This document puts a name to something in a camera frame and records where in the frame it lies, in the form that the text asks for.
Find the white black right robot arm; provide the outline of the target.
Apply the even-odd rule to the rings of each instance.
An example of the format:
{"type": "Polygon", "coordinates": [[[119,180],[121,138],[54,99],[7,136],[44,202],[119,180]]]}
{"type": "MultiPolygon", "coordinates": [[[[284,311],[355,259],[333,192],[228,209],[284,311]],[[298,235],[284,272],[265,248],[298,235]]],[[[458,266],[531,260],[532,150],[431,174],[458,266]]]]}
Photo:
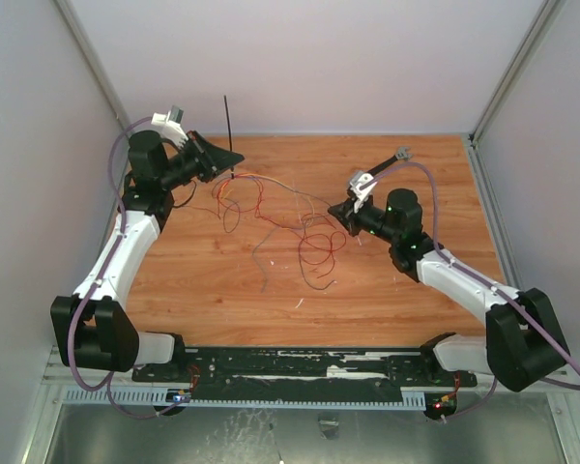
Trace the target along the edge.
{"type": "Polygon", "coordinates": [[[443,384],[454,371],[493,375],[513,392],[563,367],[569,351],[549,297],[532,288],[502,285],[458,262],[422,227],[422,207],[406,188],[392,190],[385,208],[349,197],[329,214],[356,236],[368,232],[387,242],[393,265],[415,282],[449,297],[485,327],[483,336],[443,333],[423,346],[421,378],[443,384]]]}

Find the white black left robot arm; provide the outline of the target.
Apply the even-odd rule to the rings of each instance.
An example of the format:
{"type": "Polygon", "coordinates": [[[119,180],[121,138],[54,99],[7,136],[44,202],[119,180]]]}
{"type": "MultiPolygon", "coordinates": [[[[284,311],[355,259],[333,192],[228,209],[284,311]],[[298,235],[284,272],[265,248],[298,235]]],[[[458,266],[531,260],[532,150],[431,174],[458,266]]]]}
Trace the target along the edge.
{"type": "Polygon", "coordinates": [[[50,308],[66,366],[127,372],[154,363],[157,373],[170,382],[187,373],[189,359],[175,349],[181,338],[138,331],[126,313],[128,295],[148,249],[169,219],[173,189],[191,181],[209,183],[245,158],[196,131],[180,135],[173,157],[167,155],[164,142],[155,130],[130,137],[130,172],[110,238],[85,280],[50,308]]]}

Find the black zip tie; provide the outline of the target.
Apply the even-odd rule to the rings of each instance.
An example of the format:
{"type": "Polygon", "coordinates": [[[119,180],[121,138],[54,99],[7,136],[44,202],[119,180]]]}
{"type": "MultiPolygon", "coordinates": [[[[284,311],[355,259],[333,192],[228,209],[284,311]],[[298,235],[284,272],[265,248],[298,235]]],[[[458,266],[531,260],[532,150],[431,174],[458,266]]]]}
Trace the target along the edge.
{"type": "MultiPolygon", "coordinates": [[[[231,118],[230,118],[230,111],[229,111],[229,104],[227,95],[223,95],[223,104],[224,104],[224,113],[225,113],[225,120],[226,120],[226,129],[227,129],[227,139],[228,139],[228,147],[229,151],[234,153],[233,150],[233,136],[232,136],[232,128],[231,128],[231,118]]],[[[236,172],[235,172],[236,164],[233,164],[230,167],[230,181],[236,179],[236,172]]]]}

